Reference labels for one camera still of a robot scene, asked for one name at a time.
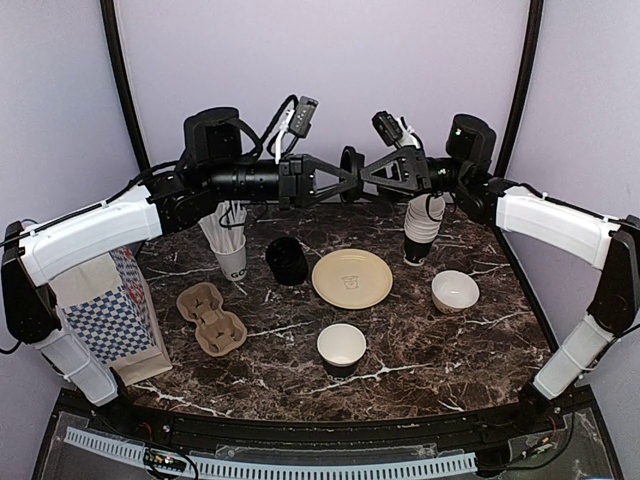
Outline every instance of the marble table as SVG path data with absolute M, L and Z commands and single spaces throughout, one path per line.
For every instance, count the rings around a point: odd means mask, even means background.
M 469 411 L 517 400 L 521 385 L 549 357 L 538 322 L 491 231 L 447 207 L 427 263 L 403 263 L 403 206 L 319 205 L 277 211 L 256 206 L 246 228 L 248 274 L 225 280 L 199 227 L 147 243 L 139 263 L 151 287 L 173 370 L 129 388 L 135 402 L 186 413 L 250 420 L 386 420 Z M 369 250 L 394 275 L 389 296 L 365 310 L 324 302 L 310 279 L 283 287 L 264 260 L 280 236 L 303 244 L 310 268 L 342 248 Z M 461 314 L 443 315 L 431 301 L 439 271 L 477 281 L 481 297 Z M 194 324 L 175 306 L 199 282 L 222 293 L 249 336 L 239 349 L 212 358 L 199 347 Z M 353 377 L 325 374 L 316 338 L 347 322 L 369 349 Z

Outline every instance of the paper bag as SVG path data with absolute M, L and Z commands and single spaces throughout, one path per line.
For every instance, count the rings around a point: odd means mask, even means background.
M 71 327 L 125 385 L 172 368 L 149 286 L 131 250 L 89 260 L 50 285 Z

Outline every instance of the cup rim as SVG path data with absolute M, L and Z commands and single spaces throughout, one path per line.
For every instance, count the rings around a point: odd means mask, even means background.
M 359 339 L 361 339 L 361 344 L 360 344 L 360 348 L 357 350 L 358 355 L 357 358 L 355 358 L 353 361 L 350 361 L 349 363 L 337 363 L 334 362 L 332 360 L 329 360 L 327 357 L 325 357 L 325 355 L 322 353 L 322 348 L 320 345 L 320 340 L 322 339 L 322 337 L 324 335 L 326 335 L 326 332 L 330 331 L 330 330 L 335 330 L 335 329 L 345 329 L 345 330 L 349 330 L 353 333 L 355 333 Z M 365 352 L 367 351 L 367 338 L 364 336 L 364 333 L 362 333 L 362 331 L 358 328 L 355 327 L 349 323 L 334 323 L 333 325 L 329 325 L 326 328 L 323 328 L 322 331 L 320 332 L 320 334 L 318 335 L 318 339 L 316 340 L 316 348 L 318 350 L 318 353 L 320 354 L 320 357 L 322 357 L 322 359 L 327 362 L 330 365 L 333 365 L 335 367 L 348 367 L 349 365 L 353 365 L 354 363 L 360 361 L 360 359 L 364 356 Z
M 416 228 L 412 225 L 405 225 L 404 226 L 404 231 L 405 232 L 411 232 L 414 233 L 415 235 L 419 235 L 419 236 L 431 236 L 433 235 L 433 237 L 435 238 L 438 235 L 439 230 L 438 229 L 434 229 L 434 230 L 427 230 L 427 229 L 420 229 L 420 228 Z
M 418 212 L 418 213 L 420 213 L 420 214 L 422 214 L 422 215 L 424 215 L 424 216 L 427 216 L 427 209 L 426 209 L 426 208 L 418 208 L 418 207 L 417 207 L 417 205 L 418 205 L 418 204 L 417 204 L 417 203 L 411 203 L 412 201 L 413 201 L 413 200 L 411 200 L 411 201 L 409 201 L 409 202 L 407 203 L 407 210 L 411 210 L 411 211 L 413 211 L 413 212 Z M 438 210 L 431 211 L 431 209 L 429 209 L 429 213 L 431 213 L 431 215 L 435 217 L 435 216 L 436 216 L 436 215 L 435 215 L 436 213 L 442 213 L 442 212 L 444 212 L 444 210 L 445 210 L 446 208 L 447 208 L 447 202 L 445 201 L 445 202 L 442 202 L 442 206 L 440 206 L 440 207 L 438 208 Z
M 415 210 L 411 210 L 408 209 L 407 213 L 405 214 L 405 218 L 409 216 L 411 218 L 415 218 L 416 220 L 422 220 L 422 219 L 427 219 L 429 220 L 429 222 L 431 223 L 436 223 L 433 220 L 431 220 L 431 218 L 429 217 L 429 215 L 427 215 L 426 213 L 422 213 L 422 212 L 416 212 Z M 437 213 L 432 213 L 431 216 L 435 219 L 438 220 L 437 223 L 442 222 L 442 218 L 444 217 L 444 209 L 441 212 L 437 212 Z
M 405 230 L 404 234 L 407 237 L 409 237 L 410 240 L 413 240 L 416 243 L 431 243 L 438 236 L 437 233 L 435 235 L 433 235 L 433 236 L 431 236 L 431 235 L 421 235 L 421 234 L 415 233 L 415 232 L 413 232 L 411 230 Z
M 229 252 L 229 253 L 220 253 L 218 252 L 212 243 L 209 243 L 209 247 L 211 248 L 211 251 L 213 253 L 215 253 L 216 255 L 220 255 L 222 257 L 228 257 L 229 255 L 235 255 L 236 253 L 238 253 L 240 250 L 242 250 L 245 245 L 247 244 L 247 237 L 244 236 L 244 234 L 242 235 L 242 243 L 240 243 L 240 246 L 238 248 L 236 248 L 233 252 Z
M 423 225 L 414 225 L 411 222 L 404 222 L 404 226 L 405 227 L 409 227 L 412 228 L 416 231 L 422 231 L 422 232 L 437 232 L 440 230 L 440 224 L 436 224 L 436 225 L 428 225 L 428 226 L 423 226 Z

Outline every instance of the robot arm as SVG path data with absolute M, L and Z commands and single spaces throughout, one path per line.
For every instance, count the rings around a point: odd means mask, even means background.
M 374 127 L 396 150 L 369 166 L 352 147 L 343 151 L 341 168 L 310 155 L 283 153 L 284 134 L 306 136 L 316 106 L 306 99 L 287 112 L 275 140 L 277 161 L 256 161 L 259 139 L 243 155 L 240 131 L 248 126 L 237 110 L 211 109 L 185 122 L 186 149 L 173 170 L 142 176 L 122 195 L 47 224 L 10 225 L 2 264 L 10 333 L 33 344 L 92 403 L 107 404 L 118 395 L 115 378 L 66 324 L 48 286 L 51 279 L 114 248 L 189 228 L 215 211 L 219 201 L 271 200 L 281 208 L 307 207 L 339 194 L 351 203 L 374 197 L 363 192 L 365 183 L 411 196 L 451 193 L 470 219 L 537 238 L 602 270 L 584 319 L 523 389 L 532 393 L 521 400 L 560 395 L 633 323 L 640 305 L 638 219 L 602 217 L 529 186 L 493 178 L 488 168 L 495 133 L 468 115 L 454 118 L 446 158 L 426 157 L 411 127 L 386 112 L 376 114 Z M 252 131 L 245 133 L 257 139 Z M 338 182 L 318 189 L 318 170 Z
M 522 389 L 520 400 L 534 411 L 559 396 L 633 324 L 640 309 L 640 220 L 588 212 L 488 173 L 495 133 L 481 120 L 456 115 L 447 141 L 449 158 L 428 158 L 401 143 L 406 125 L 379 112 L 373 124 L 397 150 L 364 168 L 368 182 L 411 195 L 449 192 L 472 220 L 538 239 L 601 270 L 594 300 L 558 351 Z M 394 178 L 378 172 L 393 165 Z

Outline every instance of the white cable tie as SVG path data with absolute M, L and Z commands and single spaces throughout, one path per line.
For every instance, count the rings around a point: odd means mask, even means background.
M 569 351 L 566 349 L 566 347 L 564 345 L 562 345 L 560 347 L 560 349 L 565 353 L 567 358 L 569 358 L 571 363 L 573 363 L 576 367 L 578 367 L 583 372 L 593 372 L 595 370 L 595 367 L 594 368 L 590 368 L 590 367 L 584 367 L 584 366 L 580 365 L 580 362 L 578 362 L 575 358 L 573 358 L 573 356 L 569 353 Z
M 71 382 L 71 377 L 77 373 L 80 373 L 82 370 L 84 370 L 85 368 L 87 368 L 89 366 L 89 364 L 91 363 L 91 352 L 89 351 L 88 348 L 84 349 L 84 353 L 87 354 L 87 361 L 84 362 L 84 364 L 82 364 L 81 366 L 79 366 L 78 368 L 76 368 L 73 372 L 71 373 L 67 373 L 63 376 L 63 378 L 67 381 L 67 382 Z
M 613 215 L 605 215 L 601 214 L 603 222 L 611 222 L 612 220 L 620 220 L 618 217 L 614 217 Z

